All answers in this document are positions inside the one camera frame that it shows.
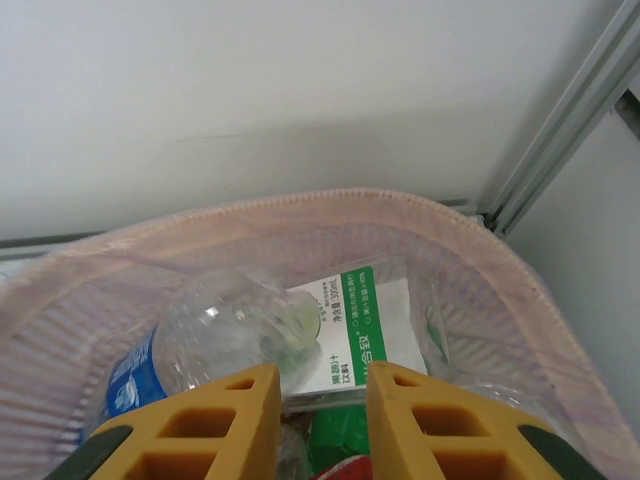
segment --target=white wall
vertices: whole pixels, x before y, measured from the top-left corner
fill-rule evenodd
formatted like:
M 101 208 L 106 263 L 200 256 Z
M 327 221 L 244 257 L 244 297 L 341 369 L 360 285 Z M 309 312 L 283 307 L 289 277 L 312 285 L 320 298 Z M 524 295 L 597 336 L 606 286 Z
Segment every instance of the white wall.
M 640 75 L 633 79 L 629 86 L 629 90 L 633 92 L 636 98 L 640 98 Z
M 0 239 L 378 186 L 477 200 L 621 0 L 3 0 Z
M 640 436 L 640 142 L 607 114 L 508 239 Z

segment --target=metal frame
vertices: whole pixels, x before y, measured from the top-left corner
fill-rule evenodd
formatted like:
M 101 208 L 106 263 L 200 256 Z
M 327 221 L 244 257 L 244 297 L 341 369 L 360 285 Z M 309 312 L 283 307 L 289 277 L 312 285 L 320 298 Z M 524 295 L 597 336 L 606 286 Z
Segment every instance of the metal frame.
M 640 0 L 625 0 L 490 205 L 508 235 L 640 71 Z

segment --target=green plastic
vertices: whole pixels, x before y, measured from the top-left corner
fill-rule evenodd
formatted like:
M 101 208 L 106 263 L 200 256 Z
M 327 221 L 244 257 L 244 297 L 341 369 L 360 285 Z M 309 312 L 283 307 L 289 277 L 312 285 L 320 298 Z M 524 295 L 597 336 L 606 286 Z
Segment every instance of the green plastic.
M 309 461 L 313 474 L 354 455 L 370 455 L 365 406 L 321 410 L 309 435 Z

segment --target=plastic bottle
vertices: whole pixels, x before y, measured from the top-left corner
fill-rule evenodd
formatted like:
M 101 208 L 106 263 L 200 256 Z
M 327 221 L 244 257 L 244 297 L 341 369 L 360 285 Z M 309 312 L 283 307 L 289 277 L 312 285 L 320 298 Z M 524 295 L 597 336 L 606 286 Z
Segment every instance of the plastic bottle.
M 198 278 L 100 379 L 81 441 L 109 418 L 263 363 L 278 365 L 286 397 L 317 367 L 319 322 L 308 293 L 237 274 Z

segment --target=blue bottle label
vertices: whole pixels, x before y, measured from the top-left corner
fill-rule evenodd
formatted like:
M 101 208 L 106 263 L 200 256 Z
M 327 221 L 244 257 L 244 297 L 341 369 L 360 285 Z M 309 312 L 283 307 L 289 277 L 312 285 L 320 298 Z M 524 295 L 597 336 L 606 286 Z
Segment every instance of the blue bottle label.
M 143 407 L 167 397 L 153 367 L 154 327 L 113 367 L 107 387 L 109 417 Z

